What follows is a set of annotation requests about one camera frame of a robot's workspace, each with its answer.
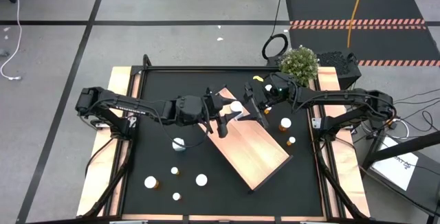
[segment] wooden board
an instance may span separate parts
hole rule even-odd
[[[129,86],[131,67],[114,67],[111,71],[108,90],[118,94],[127,94]],[[122,111],[112,111],[117,116],[122,116]],[[91,154],[94,154],[110,139],[110,129],[104,128],[96,133],[95,142]],[[90,163],[87,176],[85,177],[84,187],[80,204],[78,206],[77,215],[85,214],[91,209],[95,202],[99,199],[105,188],[109,184],[111,168],[115,157],[117,140],[114,139],[98,156]]]
[[[334,67],[319,67],[318,80],[321,90],[340,90],[338,77]],[[337,117],[346,113],[344,106],[326,105],[325,114],[331,117]],[[336,137],[353,144],[350,131],[340,130]],[[368,203],[366,202],[364,185],[358,169],[358,159],[354,149],[338,139],[332,143],[333,153],[338,171],[339,183],[349,196],[350,200],[366,216],[370,216]],[[348,210],[345,211],[347,218],[351,215]]]
[[[220,92],[225,98],[236,99],[226,88]],[[244,115],[249,112],[243,109]],[[220,111],[221,115],[231,113],[229,105],[225,105]],[[211,121],[211,127],[217,130],[217,122]],[[253,120],[229,121],[228,135],[220,138],[214,132],[208,137],[231,163],[235,170],[249,185],[251,190],[264,182],[283,162],[289,159],[289,155],[269,135],[269,133]]]

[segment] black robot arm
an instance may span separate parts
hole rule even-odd
[[[347,126],[358,126],[366,120],[387,121],[396,114],[393,98],[381,91],[363,89],[343,91],[314,91],[307,87],[299,87],[293,76],[276,72],[263,79],[265,100],[260,101],[256,108],[259,111],[269,110],[275,104],[287,101],[292,111],[309,108],[317,104],[350,105],[355,107],[338,117],[325,116],[312,119],[313,128],[319,136],[334,140],[336,133]]]
[[[102,87],[84,88],[81,91],[75,110],[79,116],[96,116],[110,127],[112,138],[131,139],[130,120],[118,117],[110,109],[119,109],[140,115],[146,115],[162,125],[176,124],[187,126],[201,123],[213,133],[210,120],[216,120],[219,137],[228,134],[226,124],[239,113],[220,116],[219,112],[225,104],[235,100],[227,99],[213,93],[207,88],[206,94],[197,96],[181,96],[174,100],[158,100],[149,102],[137,98],[116,94]]]

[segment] green plant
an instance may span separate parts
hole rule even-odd
[[[291,49],[281,57],[280,70],[291,74],[301,86],[309,86],[309,80],[315,80],[318,75],[318,61],[311,49],[300,45],[298,49]]]

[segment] black cable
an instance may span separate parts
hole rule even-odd
[[[110,100],[113,100],[113,98],[112,98],[112,99],[99,100],[99,101],[95,102],[95,103],[94,103],[94,104],[93,104],[93,105],[87,110],[87,112],[90,111],[90,110],[92,110],[97,104],[99,104],[99,103],[101,103],[101,102],[104,102],[104,101],[110,101]],[[166,101],[166,100],[156,100],[156,101],[147,101],[147,102],[148,102],[148,103],[155,103],[155,102],[164,102],[164,101]],[[209,121],[210,121],[210,120],[209,120],[209,111],[208,111],[208,107],[206,106],[206,103],[205,103],[203,100],[201,100],[201,101],[202,101],[202,103],[203,103],[203,107],[204,107],[204,109],[205,109],[205,114],[206,114],[206,125],[209,125]],[[129,103],[129,104],[130,104],[130,102],[128,102],[128,101],[124,101],[124,100],[118,100],[118,102],[125,102],[125,103]],[[178,145],[178,146],[181,146],[182,148],[193,148],[193,147],[196,147],[196,146],[202,144],[202,143],[205,141],[206,137],[208,136],[208,132],[209,132],[209,130],[208,130],[208,127],[206,127],[205,136],[203,137],[203,139],[202,139],[200,142],[198,142],[198,143],[196,143],[196,144],[193,144],[193,145],[181,145],[181,144],[179,144],[178,142],[176,142],[173,138],[171,138],[171,136],[168,134],[168,132],[166,132],[165,127],[164,127],[164,124],[162,123],[162,119],[160,118],[160,115],[159,115],[159,113],[157,112],[156,109],[154,109],[153,107],[149,107],[149,106],[143,105],[143,104],[138,104],[138,106],[139,106],[139,107],[144,107],[144,108],[147,108],[147,109],[152,110],[152,111],[154,112],[155,116],[154,116],[152,113],[150,113],[150,115],[151,115],[152,117],[156,117],[156,118],[157,118],[157,121],[159,122],[159,124],[160,124],[162,130],[165,132],[165,135],[167,136],[167,138],[169,138],[169,140],[171,140],[174,144],[176,144],[176,145]]]
[[[276,20],[278,19],[278,11],[280,10],[280,4],[281,4],[281,0],[278,0],[278,5],[276,7],[276,13],[275,13],[274,28],[272,29],[272,33],[270,34],[271,37],[274,35],[275,32]]]
[[[263,49],[261,50],[261,54],[263,55],[263,58],[268,60],[269,57],[267,57],[266,55],[266,48],[267,46],[270,44],[270,42],[272,42],[275,38],[282,38],[284,40],[284,47],[282,48],[282,50],[277,53],[277,55],[275,56],[281,56],[283,55],[286,51],[287,51],[287,47],[289,47],[289,41],[287,40],[287,37],[284,34],[276,34],[275,33],[275,27],[276,27],[276,21],[278,19],[278,11],[280,10],[280,4],[281,4],[281,0],[278,0],[278,6],[276,8],[276,14],[275,14],[275,20],[274,20],[274,27],[272,29],[272,33],[270,34],[270,37],[268,38],[268,40],[266,41],[266,43],[263,46]]]
[[[435,216],[440,216],[439,214],[433,212],[432,210],[428,209],[427,207],[416,203],[414,200],[410,199],[409,197],[407,197],[405,194],[401,193],[400,191],[394,189],[393,187],[389,186],[387,183],[383,182],[381,179],[378,179],[377,177],[373,176],[371,173],[367,172],[367,170],[363,169],[363,167],[358,166],[360,170],[362,170],[363,172],[365,172],[366,175],[368,175],[370,178],[374,179],[375,181],[377,181],[378,183],[382,184],[383,186],[387,187],[388,189],[392,190],[394,193],[397,193],[399,196],[405,198],[406,200],[410,201],[412,204],[416,205],[417,207],[427,211],[428,213],[431,213],[432,215]]]
[[[88,127],[94,129],[95,131],[98,130],[95,126],[91,125],[91,124],[88,123],[86,120],[84,120],[84,117],[83,117],[83,116],[79,116],[79,117],[80,117],[81,121],[82,121],[83,123],[85,123]]]
[[[434,126],[434,124],[433,124],[433,121],[434,121],[434,120],[432,119],[432,115],[431,115],[431,113],[429,113],[428,111],[422,111],[422,112],[421,112],[421,115],[423,116],[423,119],[424,119],[424,120],[430,125],[429,128],[427,128],[426,130],[423,130],[423,129],[421,129],[421,128],[417,128],[414,124],[411,124],[409,121],[406,121],[406,123],[407,123],[408,125],[410,125],[411,127],[415,128],[416,130],[421,131],[421,132],[428,132],[428,131],[430,131],[430,130],[432,130],[432,129],[434,129],[434,130],[436,130],[436,131],[439,131],[439,129],[437,129],[437,128]]]
[[[106,148],[110,142],[113,141],[113,138],[110,138],[110,140],[108,142],[106,142],[104,145],[102,145],[102,147],[100,147],[89,159],[89,162],[87,162],[87,165],[85,166],[85,177],[87,176],[87,171],[89,170],[89,166],[90,163],[95,159],[96,155],[98,155],[98,153],[100,153],[104,148]]]
[[[204,137],[201,139],[200,142],[198,142],[198,143],[196,143],[196,144],[192,144],[192,145],[182,145],[182,144],[176,142],[173,138],[171,138],[171,136],[170,136],[170,135],[168,134],[168,132],[166,131],[166,129],[165,129],[165,127],[164,127],[164,124],[162,123],[162,119],[160,118],[160,115],[159,115],[159,113],[157,112],[156,109],[154,109],[153,107],[149,107],[149,106],[143,105],[143,104],[138,104],[138,106],[139,106],[139,107],[144,107],[144,108],[150,109],[150,110],[152,110],[152,111],[155,113],[155,116],[152,115],[152,114],[150,114],[150,115],[153,116],[153,117],[156,117],[156,118],[157,118],[157,121],[159,122],[159,124],[160,124],[162,130],[164,131],[165,135],[167,136],[167,138],[169,138],[170,141],[172,141],[174,144],[176,144],[176,145],[178,145],[178,146],[181,146],[182,148],[194,148],[194,147],[196,147],[196,146],[202,144],[202,143],[206,140],[206,138],[207,138],[207,136],[208,136],[208,132],[209,132],[209,130],[208,130],[208,125],[209,125],[209,122],[210,122],[210,120],[209,120],[209,110],[208,110],[208,107],[206,106],[206,103],[205,103],[203,100],[201,100],[201,102],[203,103],[203,107],[204,107],[204,109],[205,109],[205,115],[206,115],[206,126],[207,126],[207,127],[206,127],[206,132],[205,132],[205,135],[204,135]]]
[[[396,100],[396,102],[399,102],[399,101],[402,101],[402,100],[407,100],[407,99],[409,99],[409,98],[413,98],[413,97],[415,97],[415,96],[423,96],[423,95],[425,95],[425,94],[433,93],[433,92],[435,92],[435,91],[440,91],[440,89],[434,89],[434,90],[431,90],[431,91],[427,91],[427,92],[425,92],[425,93],[418,93],[418,94],[415,94],[415,95],[413,95],[413,96],[409,96],[409,97],[406,97],[406,98],[403,98],[403,99],[400,99],[400,100]]]
[[[434,101],[434,100],[440,100],[440,98],[433,98],[433,99],[431,99],[431,100],[426,100],[426,101],[423,101],[423,102],[395,102],[394,104],[426,104],[426,103],[429,103],[429,102],[431,102],[431,101]]]
[[[382,143],[385,147],[389,148],[389,146],[386,145],[384,142],[381,141],[380,143]],[[410,164],[410,163],[404,161],[403,159],[400,159],[400,160],[402,160],[404,164],[408,164],[409,166],[414,166],[414,167],[416,167],[416,168],[422,168],[422,169],[425,169],[425,170],[427,170],[427,171],[430,171],[430,172],[434,173],[435,175],[440,176],[440,173],[435,172],[435,171],[433,171],[433,170],[431,170],[431,169],[429,169],[429,168],[426,168],[426,167],[424,167],[424,166],[412,165],[412,164]]]
[[[437,103],[439,103],[439,102],[440,102],[440,100],[439,100],[439,101],[436,101],[436,102],[434,102],[434,103],[432,103],[432,104],[429,104],[429,105],[427,105],[426,107],[424,107],[424,108],[422,108],[422,109],[419,109],[419,110],[415,111],[414,113],[412,113],[412,114],[406,116],[405,118],[401,118],[401,120],[406,120],[406,119],[408,119],[409,117],[412,117],[413,115],[417,114],[418,112],[423,111],[424,109],[427,109],[428,107],[431,107],[431,106],[433,106],[433,105],[435,105],[435,104],[437,104]],[[355,144],[356,142],[359,142],[360,140],[364,139],[364,138],[365,138],[366,136],[368,136],[368,135],[372,135],[374,132],[379,132],[380,130],[382,130],[383,128],[385,128],[387,125],[388,125],[388,124],[385,122],[385,123],[384,123],[381,127],[379,127],[378,129],[376,129],[376,130],[374,130],[374,131],[371,131],[370,133],[367,133],[367,134],[361,136],[361,138],[355,140],[355,141],[353,142],[353,144]]]

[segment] electrical cord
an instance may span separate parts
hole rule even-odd
[[[170,136],[170,135],[168,134],[168,132],[166,131],[165,126],[164,126],[164,124],[162,123],[162,119],[160,118],[160,115],[159,115],[159,113],[157,112],[156,109],[154,109],[153,107],[148,107],[148,106],[143,105],[143,104],[139,104],[138,106],[140,106],[140,107],[144,107],[144,108],[147,108],[147,109],[150,109],[150,110],[152,110],[152,111],[154,112],[155,116],[152,115],[152,114],[151,114],[151,115],[152,115],[153,117],[156,117],[156,118],[157,118],[157,121],[159,122],[159,124],[160,124],[162,130],[164,131],[165,135],[167,136],[167,138],[169,138],[170,141],[172,141],[174,144],[176,144],[176,145],[178,145],[178,146],[181,146],[182,148],[194,148],[194,147],[196,147],[196,146],[202,144],[202,143],[206,140],[206,138],[207,138],[207,136],[208,136],[208,132],[209,132],[209,130],[208,130],[208,124],[209,124],[209,121],[210,121],[210,120],[209,120],[209,111],[208,111],[208,107],[206,106],[206,103],[203,101],[203,99],[201,100],[201,102],[203,103],[203,108],[205,109],[205,115],[206,115],[206,132],[205,132],[204,137],[200,140],[200,142],[198,142],[198,143],[196,143],[196,144],[192,144],[192,145],[182,145],[182,144],[176,142],[173,138],[171,138],[171,136]]]
[[[427,207],[416,203],[414,200],[410,199],[409,197],[407,197],[405,194],[402,194],[401,192],[399,192],[398,190],[394,189],[393,187],[389,186],[387,183],[383,182],[381,179],[378,179],[377,177],[373,176],[371,173],[367,172],[367,170],[363,169],[363,167],[358,166],[359,169],[363,172],[365,172],[366,175],[368,175],[370,178],[374,179],[376,182],[382,184],[383,186],[387,187],[388,189],[392,190],[394,193],[397,193],[398,195],[400,195],[401,197],[405,198],[406,200],[410,201],[412,204],[416,205],[417,207],[427,211],[428,213],[431,213],[432,215],[435,216],[440,216],[439,214],[437,214],[436,212],[433,212],[432,210],[429,210]]]
[[[386,145],[384,142],[380,142],[380,143],[383,144],[385,147],[389,148],[389,146]],[[431,170],[431,169],[429,169],[429,168],[426,168],[426,167],[424,167],[424,166],[413,165],[413,164],[410,164],[410,163],[404,161],[403,159],[401,159],[401,161],[402,161],[404,164],[407,164],[407,165],[409,165],[409,166],[414,166],[414,167],[416,167],[416,168],[425,169],[425,170],[427,170],[427,171],[430,171],[430,172],[434,173],[434,174],[437,175],[437,176],[440,176],[440,173],[435,172],[435,171],[433,171],[433,170]]]
[[[106,148],[110,142],[113,141],[113,138],[110,138],[108,142],[106,142],[104,145],[102,145],[89,159],[89,162],[87,162],[87,165],[85,166],[85,177],[87,176],[87,171],[89,170],[89,166],[92,163],[92,161],[95,159],[96,155],[98,155],[104,148]]]
[[[429,117],[430,120],[428,120],[428,118],[425,117],[425,113],[428,114],[428,117]],[[429,128],[427,128],[426,130],[423,130],[423,129],[421,129],[421,128],[417,128],[415,125],[411,124],[411,123],[408,122],[408,121],[406,121],[406,122],[407,122],[410,126],[412,126],[413,128],[415,128],[416,130],[421,131],[421,132],[428,132],[428,131],[430,131],[430,130],[432,130],[432,129],[434,129],[434,130],[436,130],[436,131],[439,131],[439,129],[437,129],[437,128],[434,126],[434,124],[433,124],[434,120],[432,119],[432,115],[431,115],[431,113],[429,113],[429,111],[422,111],[422,112],[421,112],[421,115],[422,115],[423,119],[424,119],[424,120],[430,125]]]
[[[284,46],[283,46],[282,50],[279,53],[277,53],[277,55],[275,55],[275,56],[283,55],[287,51],[287,47],[289,46],[289,41],[287,40],[287,37],[284,34],[276,34],[276,35],[274,35],[275,27],[276,27],[276,21],[278,19],[278,12],[280,10],[280,4],[281,4],[281,0],[278,0],[278,5],[276,7],[274,27],[272,29],[272,33],[270,34],[270,37],[268,38],[266,43],[263,45],[263,49],[261,50],[261,54],[262,54],[263,58],[266,59],[266,60],[269,59],[269,57],[267,57],[267,55],[266,55],[266,48],[270,44],[270,42],[272,42],[275,38],[282,38],[284,40]]]
[[[21,35],[23,33],[23,28],[21,27],[20,24],[20,0],[16,0],[16,23],[19,25],[19,41],[16,44],[16,49],[14,51],[14,53],[12,53],[12,55],[1,65],[0,67],[0,73],[4,78],[7,78],[8,80],[21,80],[21,76],[7,76],[3,73],[3,68],[8,64],[8,62],[10,62],[14,56],[17,54],[17,52],[19,51],[20,48],[20,43],[21,43]]]
[[[351,40],[351,27],[353,26],[353,19],[355,18],[356,10],[358,9],[359,0],[356,0],[355,8],[351,14],[350,26],[349,26],[349,35],[346,39],[346,47],[350,48],[350,40]]]
[[[433,98],[431,100],[426,100],[423,102],[403,102],[403,101],[401,101],[401,102],[396,102],[394,104],[426,104],[426,103],[432,102],[434,100],[440,100],[440,98]]]
[[[94,129],[95,131],[98,130],[95,126],[91,125],[91,124],[88,123],[86,120],[84,120],[84,117],[80,116],[80,119],[81,119],[81,121],[82,121],[83,123],[85,123],[88,127]]]
[[[406,135],[405,135],[404,137],[397,137],[397,136],[394,136],[394,135],[388,135],[388,136],[390,136],[390,137],[392,137],[392,138],[394,138],[394,139],[408,139],[409,136],[410,136],[410,129],[408,128],[408,125],[406,124],[406,122],[403,121],[403,120],[401,120],[401,119],[399,119],[399,118],[395,118],[395,119],[393,120],[393,122],[394,122],[394,123],[396,123],[396,122],[400,122],[400,123],[402,123],[402,124],[405,126],[405,129],[406,129]],[[363,122],[360,123],[360,126],[362,127],[362,129],[363,129],[366,133],[370,133],[370,132],[371,132],[370,129],[364,127]]]
[[[404,118],[401,118],[401,120],[406,120],[406,119],[408,119],[409,117],[412,117],[413,115],[417,114],[418,112],[423,111],[423,110],[427,109],[428,107],[431,107],[431,106],[433,106],[433,105],[435,105],[435,104],[437,104],[437,103],[439,103],[439,102],[440,102],[440,100],[439,100],[439,101],[436,101],[436,102],[434,102],[434,103],[432,103],[432,104],[429,104],[428,106],[426,106],[426,107],[424,107],[424,108],[422,108],[422,109],[419,109],[419,110],[415,111],[414,113],[412,113],[412,114],[410,114],[410,115],[408,115],[408,116],[406,116],[406,117],[404,117]],[[377,130],[375,130],[375,131],[371,131],[370,133],[367,133],[367,134],[361,136],[359,139],[355,140],[355,141],[353,142],[353,144],[356,144],[357,142],[359,142],[360,140],[364,139],[364,138],[367,137],[368,135],[372,135],[374,132],[378,132],[378,131],[384,129],[387,125],[388,125],[388,124],[385,123],[385,124],[383,124],[382,126],[380,126]]]
[[[104,102],[104,101],[110,101],[110,100],[113,100],[113,98],[104,99],[104,100],[99,100],[99,101],[95,102],[91,107],[89,107],[89,108],[87,109],[86,112],[89,112],[90,110],[92,110],[97,104],[99,104],[99,103],[101,103],[101,102]],[[165,101],[165,100],[150,101],[149,103],[161,102],[161,101],[163,102],[163,101]],[[118,102],[124,102],[124,103],[129,103],[129,104],[130,104],[130,102],[128,102],[128,101],[124,101],[124,100],[118,100]],[[208,107],[206,106],[206,103],[203,101],[203,99],[201,100],[201,102],[203,103],[203,107],[204,107],[204,109],[205,109],[205,115],[206,115],[206,124],[205,124],[205,125],[206,125],[206,132],[205,132],[205,135],[204,135],[204,137],[201,139],[200,142],[198,142],[198,143],[196,143],[196,144],[192,144],[192,145],[182,145],[182,144],[176,142],[173,138],[171,138],[171,136],[170,136],[170,135],[168,134],[168,132],[166,131],[166,129],[165,129],[165,127],[164,127],[164,124],[162,123],[162,119],[160,118],[160,115],[159,115],[159,113],[157,112],[156,109],[154,109],[153,107],[149,107],[149,106],[143,105],[143,104],[138,104],[138,106],[139,106],[139,107],[144,107],[144,108],[146,108],[146,109],[150,109],[150,110],[152,110],[152,111],[154,112],[154,115],[153,115],[152,113],[149,113],[150,116],[151,116],[151,117],[156,117],[156,118],[157,118],[157,121],[159,122],[159,124],[160,124],[162,130],[164,131],[165,135],[167,136],[167,138],[169,138],[170,141],[172,141],[174,144],[176,144],[176,145],[178,145],[178,146],[181,146],[182,148],[194,148],[194,147],[196,147],[196,146],[202,144],[202,143],[206,140],[206,138],[207,138],[207,136],[208,136],[208,132],[209,132],[209,130],[208,130],[208,124],[209,124],[209,121],[210,121],[210,120],[209,120],[209,111],[208,111]]]
[[[424,96],[426,94],[433,93],[433,92],[436,92],[436,91],[440,91],[440,89],[434,89],[434,90],[431,90],[431,91],[427,91],[425,93],[418,93],[418,94],[415,94],[413,96],[409,96],[409,97],[406,97],[406,98],[403,98],[403,99],[400,99],[400,100],[396,100],[396,102],[400,102],[402,100],[407,100],[407,99],[413,98],[415,96]]]

